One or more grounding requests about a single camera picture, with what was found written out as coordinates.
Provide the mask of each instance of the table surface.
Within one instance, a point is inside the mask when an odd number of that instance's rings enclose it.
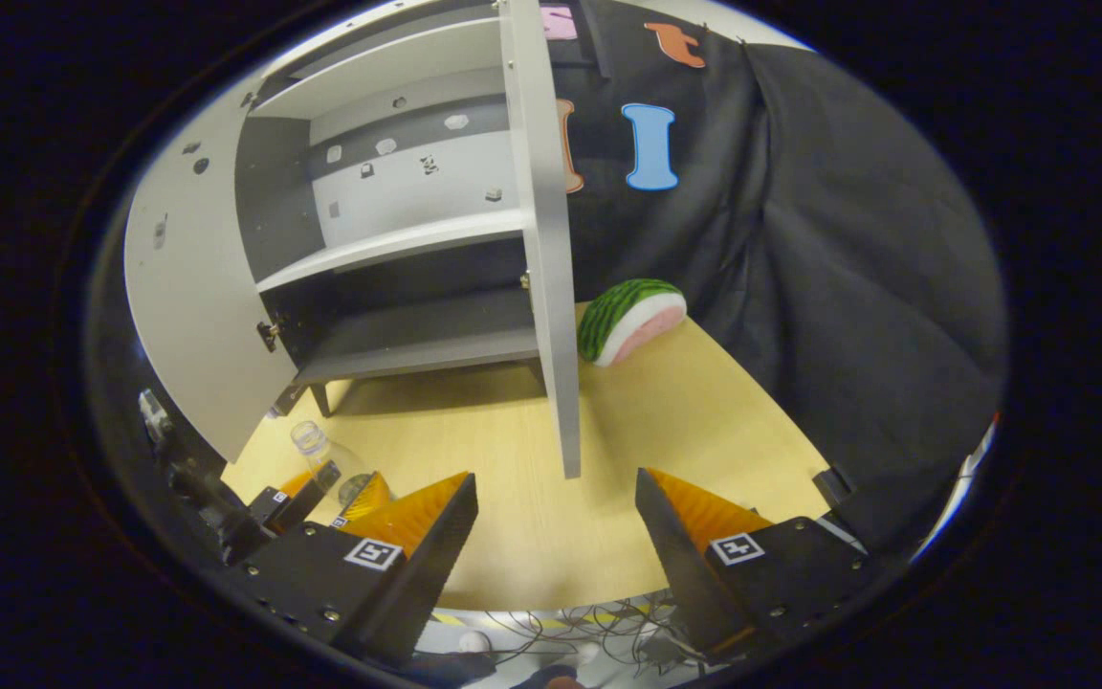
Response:
[[[584,304],[576,306],[581,317]],[[463,367],[327,385],[263,419],[223,480],[248,503],[305,470],[288,433],[315,420],[401,497],[476,474],[478,516],[440,606],[547,611],[663,589],[635,509],[638,467],[659,467],[774,520],[818,518],[827,462],[777,402],[685,319],[616,366],[581,365],[581,478],[564,480],[533,366]],[[344,467],[344,480],[352,471]],[[310,515],[329,524],[337,486]]]

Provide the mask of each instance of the cabinet shelf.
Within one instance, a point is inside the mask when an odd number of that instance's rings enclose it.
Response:
[[[328,270],[356,269],[393,258],[414,257],[417,254],[465,247],[468,244],[508,239],[521,236],[521,213],[517,208],[495,211],[489,214],[461,215],[442,222],[396,229],[377,236],[328,247],[310,254],[258,282],[258,291],[266,292]]]
[[[529,293],[490,289],[346,316],[310,354],[293,385],[538,356]]]
[[[499,19],[443,25],[374,47],[302,78],[258,105],[253,115],[312,120],[393,88],[501,64]]]

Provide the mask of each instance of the cabinet door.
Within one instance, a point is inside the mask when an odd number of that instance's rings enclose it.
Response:
[[[164,388],[236,462],[296,367],[258,297],[236,217],[236,144],[261,73],[220,93],[141,175],[127,219],[127,297]]]
[[[534,0],[499,4],[504,90],[517,191],[525,218],[530,301],[542,378],[559,431],[564,478],[581,475],[581,411],[576,384],[576,311],[573,309],[569,196],[555,109],[551,57]]]

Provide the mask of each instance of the door hinge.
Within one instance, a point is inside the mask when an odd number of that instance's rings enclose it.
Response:
[[[279,323],[271,325],[267,322],[258,322],[258,336],[262,338],[267,352],[274,351],[274,338],[279,336],[280,332],[283,332],[283,329],[279,326]]]

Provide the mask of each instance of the watermelon slice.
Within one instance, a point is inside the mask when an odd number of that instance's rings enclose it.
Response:
[[[685,315],[687,300],[673,284],[629,279],[607,289],[585,310],[576,329],[576,349],[595,366],[615,365]]]

